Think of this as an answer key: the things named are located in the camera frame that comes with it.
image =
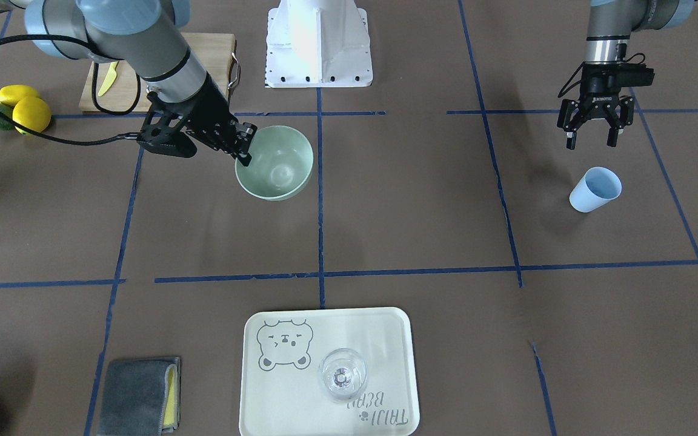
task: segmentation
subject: blue joint cap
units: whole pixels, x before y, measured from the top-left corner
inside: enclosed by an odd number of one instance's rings
[[[691,11],[693,11],[694,0],[679,0],[678,8],[675,10],[673,17],[667,22],[662,28],[671,28],[681,25],[684,21],[691,16]]]
[[[25,30],[30,35],[47,35],[47,27],[45,25],[44,14],[42,13],[45,9],[45,0],[34,0],[30,5],[25,8],[25,13],[23,14],[23,21],[25,23]],[[53,44],[53,41],[33,41],[34,45],[40,50],[50,56],[55,56],[56,58],[70,59]]]
[[[190,0],[171,0],[174,7],[174,25],[183,27],[190,21]]]
[[[85,20],[110,35],[133,35],[161,17],[159,0],[76,0]]]

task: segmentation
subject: gray cloth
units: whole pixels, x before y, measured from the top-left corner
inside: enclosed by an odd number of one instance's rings
[[[179,358],[109,362],[98,436],[159,436],[167,399],[167,374]]]

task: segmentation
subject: wooden cutting board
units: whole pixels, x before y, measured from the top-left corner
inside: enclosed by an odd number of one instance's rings
[[[219,90],[222,91],[225,98],[228,98],[228,81],[230,77],[230,69],[233,65],[231,53],[236,47],[235,35],[225,33],[183,33],[185,40],[192,49],[193,53],[199,57],[199,60],[205,66],[206,71],[211,74],[211,78],[217,83]],[[96,83],[96,91],[98,92],[104,78],[108,64],[99,66],[99,78]],[[117,79],[106,91],[106,94],[101,97],[96,97],[96,101],[103,108],[114,111],[124,111],[131,107],[134,97],[136,97],[136,73],[130,65],[125,61],[120,61],[117,68]],[[80,97],[81,111],[98,111],[91,100],[91,79],[93,77],[93,66],[88,72],[88,78],[85,80],[85,88],[82,89]],[[150,101],[147,100],[147,84],[142,82],[142,94],[139,97],[139,104],[136,105],[133,111],[147,111],[150,108]]]

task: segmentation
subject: yellow lemon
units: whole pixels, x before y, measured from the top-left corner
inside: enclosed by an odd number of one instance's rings
[[[25,97],[37,97],[39,92],[28,85],[8,85],[0,89],[0,103],[14,108]]]
[[[52,117],[53,114],[50,112],[50,107],[44,100],[37,99],[37,97],[24,97],[12,110],[13,121],[20,122],[23,126],[37,132],[47,129],[47,125],[50,124]],[[19,127],[16,127],[16,129],[18,129],[18,132],[28,135],[25,130]]]

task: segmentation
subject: white tray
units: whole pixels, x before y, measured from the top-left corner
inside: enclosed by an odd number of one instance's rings
[[[319,362],[338,348],[368,365],[351,403],[319,380]],[[260,312],[247,320],[243,356],[243,436],[407,436],[419,426],[411,323],[396,307]]]

